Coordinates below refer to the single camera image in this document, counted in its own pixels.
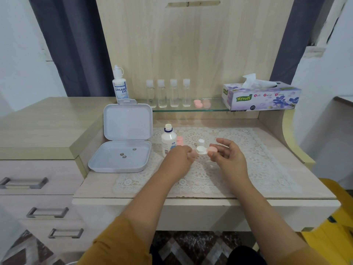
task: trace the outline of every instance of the lace placemat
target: lace placemat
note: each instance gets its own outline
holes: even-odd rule
[[[251,128],[175,128],[178,136],[183,136],[184,144],[196,148],[196,142],[202,138],[205,146],[216,143],[216,138],[233,140],[239,145],[247,160],[251,182],[262,194],[302,193],[302,188],[280,165],[267,147]],[[163,129],[153,129],[149,139],[152,150],[147,167],[138,173],[120,174],[113,191],[116,193],[137,193],[161,164],[161,135]],[[188,174],[171,189],[168,197],[233,197],[224,181],[219,166],[208,156],[200,156],[192,164]]]

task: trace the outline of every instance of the white plastic bottle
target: white plastic bottle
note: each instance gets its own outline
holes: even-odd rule
[[[146,80],[146,100],[147,104],[151,106],[151,108],[156,107],[156,97],[155,97],[155,89],[153,87],[153,80]]]
[[[183,80],[183,106],[190,107],[190,79]]]
[[[178,93],[178,80],[170,80],[170,106],[178,107],[179,106],[179,93]]]
[[[158,107],[165,108],[167,107],[167,90],[164,86],[164,80],[160,79],[157,81],[158,88],[157,88],[157,100],[158,100]]]
[[[122,77],[123,74],[124,74],[124,70],[122,68],[119,68],[117,65],[115,65],[113,70],[113,75],[114,75],[113,86],[114,86],[115,96],[117,97],[117,100],[122,98],[129,98],[129,94],[126,88],[126,80]]]
[[[177,134],[171,124],[166,124],[162,135],[162,151],[165,157],[167,153],[177,145]]]

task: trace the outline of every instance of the black pants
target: black pants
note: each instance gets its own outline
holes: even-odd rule
[[[151,246],[150,253],[152,254],[152,265],[168,265],[164,263],[154,246]],[[228,257],[227,265],[233,264],[266,265],[267,263],[254,249],[241,245],[234,249]]]

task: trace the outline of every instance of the white tissue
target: white tissue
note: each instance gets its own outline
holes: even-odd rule
[[[277,85],[276,82],[257,80],[256,73],[243,76],[246,81],[241,88],[245,89],[268,89]]]

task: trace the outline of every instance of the person's left hand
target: person's left hand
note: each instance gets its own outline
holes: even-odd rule
[[[163,162],[159,166],[158,171],[173,182],[179,181],[185,176],[194,162],[194,158],[190,157],[192,148],[189,146],[176,146],[167,153]]]

